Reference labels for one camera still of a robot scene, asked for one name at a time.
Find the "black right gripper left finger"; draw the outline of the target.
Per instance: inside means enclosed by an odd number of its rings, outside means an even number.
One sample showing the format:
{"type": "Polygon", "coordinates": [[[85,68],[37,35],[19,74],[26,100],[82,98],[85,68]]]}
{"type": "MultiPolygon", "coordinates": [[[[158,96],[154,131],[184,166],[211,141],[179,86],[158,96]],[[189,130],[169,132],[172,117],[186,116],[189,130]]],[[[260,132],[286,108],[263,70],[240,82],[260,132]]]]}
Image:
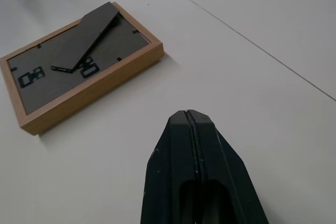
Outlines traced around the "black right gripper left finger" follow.
{"type": "Polygon", "coordinates": [[[198,224],[197,114],[169,117],[147,163],[140,224],[198,224]]]}

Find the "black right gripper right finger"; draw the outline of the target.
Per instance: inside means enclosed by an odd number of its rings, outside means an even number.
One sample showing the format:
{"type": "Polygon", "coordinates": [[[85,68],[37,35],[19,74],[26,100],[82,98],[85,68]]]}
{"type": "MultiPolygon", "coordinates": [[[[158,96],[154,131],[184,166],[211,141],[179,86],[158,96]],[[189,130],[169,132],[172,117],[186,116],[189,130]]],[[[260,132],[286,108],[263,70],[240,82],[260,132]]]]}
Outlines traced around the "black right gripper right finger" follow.
{"type": "Polygon", "coordinates": [[[209,116],[185,112],[198,165],[196,224],[268,224],[244,162],[209,116]]]}

